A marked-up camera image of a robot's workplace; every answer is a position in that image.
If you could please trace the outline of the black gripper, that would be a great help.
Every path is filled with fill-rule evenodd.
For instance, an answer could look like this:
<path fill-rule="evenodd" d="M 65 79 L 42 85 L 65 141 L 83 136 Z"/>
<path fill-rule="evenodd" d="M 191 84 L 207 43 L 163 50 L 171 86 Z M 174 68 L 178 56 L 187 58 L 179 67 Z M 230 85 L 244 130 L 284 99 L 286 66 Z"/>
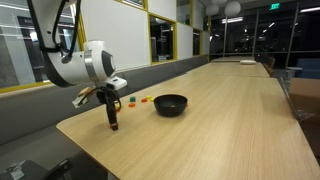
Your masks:
<path fill-rule="evenodd" d="M 97 98 L 101 104 L 106 105 L 110 127 L 113 131 L 118 130 L 117 113 L 114 104 L 118 100 L 116 93 L 110 88 L 101 87 L 97 92 Z"/>

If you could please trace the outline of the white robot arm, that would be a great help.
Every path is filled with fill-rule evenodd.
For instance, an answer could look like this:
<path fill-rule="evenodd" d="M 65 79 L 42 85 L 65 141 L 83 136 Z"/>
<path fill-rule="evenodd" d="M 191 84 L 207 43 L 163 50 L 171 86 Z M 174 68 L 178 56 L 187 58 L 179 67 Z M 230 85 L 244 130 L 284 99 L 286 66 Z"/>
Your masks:
<path fill-rule="evenodd" d="M 83 51 L 75 51 L 82 0 L 27 0 L 27 5 L 44 58 L 44 68 L 48 79 L 59 87 L 70 87 L 93 82 L 88 92 L 81 93 L 73 101 L 76 108 L 88 102 L 96 94 L 99 102 L 106 105 L 111 129 L 118 129 L 117 109 L 121 105 L 117 90 L 127 85 L 127 81 L 115 74 L 113 56 L 107 52 L 101 40 L 84 43 Z M 58 23 L 64 9 L 76 5 L 73 38 L 70 47 L 64 46 L 57 37 Z"/>

